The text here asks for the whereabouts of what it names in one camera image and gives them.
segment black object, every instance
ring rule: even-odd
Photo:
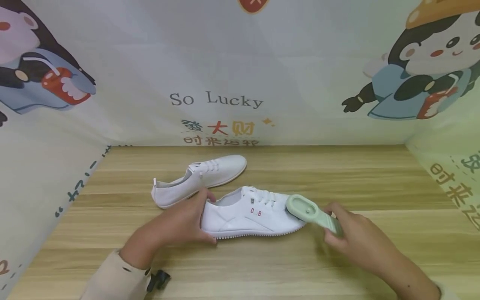
[[[150,279],[150,283],[147,286],[147,292],[151,292],[156,289],[162,289],[165,287],[167,282],[170,280],[170,275],[167,272],[162,270],[158,270],[155,275],[152,274],[152,278]]]
[[[5,116],[5,114],[0,111],[0,127],[2,127],[3,123],[6,122],[6,121],[8,121],[7,116]]]
[[[433,78],[429,75],[416,75],[408,78],[401,84],[394,94],[396,101],[410,100],[425,91],[425,88],[431,84]]]

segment wood grain surface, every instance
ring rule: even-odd
[[[463,300],[480,299],[480,236],[404,146],[114,147],[9,296],[78,299],[112,249],[161,210],[152,179],[172,181],[186,167],[229,154],[248,160],[217,198],[242,185],[300,193],[320,206],[339,201],[372,219],[434,280]],[[172,275],[148,299],[395,299],[381,280],[325,247],[319,227],[278,238],[222,240],[158,254]]]

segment beige sleeve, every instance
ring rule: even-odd
[[[150,270],[139,270],[113,251],[93,274],[80,300],[143,300]]]
[[[460,298],[457,295],[455,295],[454,292],[449,290],[445,285],[436,281],[434,281],[434,283],[438,286],[438,289],[442,293],[440,300],[460,300]]]

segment shoe tongue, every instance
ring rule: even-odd
[[[254,187],[251,187],[251,186],[243,186],[241,188],[241,196],[242,197],[245,196],[246,194],[250,193],[250,192],[255,193],[255,192],[257,192],[257,189],[254,188]]]

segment brush handle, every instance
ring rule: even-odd
[[[337,236],[343,236],[343,230],[340,226],[340,222],[336,218],[330,216],[329,214],[321,210],[318,211],[318,216],[315,218],[315,223],[329,229],[331,232],[333,232],[333,234]]]

